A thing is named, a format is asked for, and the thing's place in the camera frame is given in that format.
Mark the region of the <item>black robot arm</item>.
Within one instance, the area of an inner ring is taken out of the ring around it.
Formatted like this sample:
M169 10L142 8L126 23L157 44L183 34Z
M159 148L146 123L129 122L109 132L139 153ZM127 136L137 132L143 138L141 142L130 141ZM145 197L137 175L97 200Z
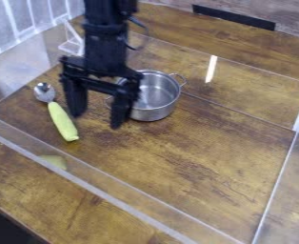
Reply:
M87 91L114 97L110 128L127 120L139 95L143 75L126 66L127 23L138 0L83 0L85 52L82 57L62 56L59 82L69 112L78 117L87 109Z

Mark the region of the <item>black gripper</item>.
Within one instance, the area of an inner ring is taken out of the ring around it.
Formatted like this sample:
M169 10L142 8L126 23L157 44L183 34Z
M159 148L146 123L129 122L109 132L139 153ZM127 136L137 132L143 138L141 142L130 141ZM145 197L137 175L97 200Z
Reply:
M110 110L110 128L118 129L131 111L133 95L139 93L142 75L126 66L127 24L83 24L81 56L62 56L59 80L69 113L87 109L87 91L115 95Z

